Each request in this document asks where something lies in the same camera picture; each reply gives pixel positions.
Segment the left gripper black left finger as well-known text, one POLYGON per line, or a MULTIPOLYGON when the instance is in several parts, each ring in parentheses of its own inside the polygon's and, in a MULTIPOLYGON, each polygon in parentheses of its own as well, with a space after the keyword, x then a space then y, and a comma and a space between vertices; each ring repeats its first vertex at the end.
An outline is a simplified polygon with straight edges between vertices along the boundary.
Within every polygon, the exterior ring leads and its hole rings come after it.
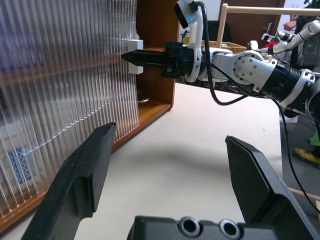
POLYGON ((30 221, 24 240, 72 240, 80 222, 97 211, 116 123, 97 127, 63 162, 30 221))

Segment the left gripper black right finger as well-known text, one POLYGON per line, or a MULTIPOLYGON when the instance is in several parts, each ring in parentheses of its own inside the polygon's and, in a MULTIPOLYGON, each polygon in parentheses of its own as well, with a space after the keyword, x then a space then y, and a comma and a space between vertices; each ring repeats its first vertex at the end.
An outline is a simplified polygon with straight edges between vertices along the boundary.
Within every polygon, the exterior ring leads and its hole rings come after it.
POLYGON ((265 155, 233 136, 225 143, 231 185, 245 222, 270 227, 279 240, 318 240, 319 233, 265 155))

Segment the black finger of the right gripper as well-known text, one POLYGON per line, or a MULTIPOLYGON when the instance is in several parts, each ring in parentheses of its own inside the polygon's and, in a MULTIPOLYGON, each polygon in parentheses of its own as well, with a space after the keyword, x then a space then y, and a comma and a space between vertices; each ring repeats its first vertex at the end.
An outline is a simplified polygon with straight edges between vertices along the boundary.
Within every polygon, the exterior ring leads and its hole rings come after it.
POLYGON ((161 68, 166 60, 166 54, 163 51, 137 49, 122 54, 121 58, 137 67, 161 68))

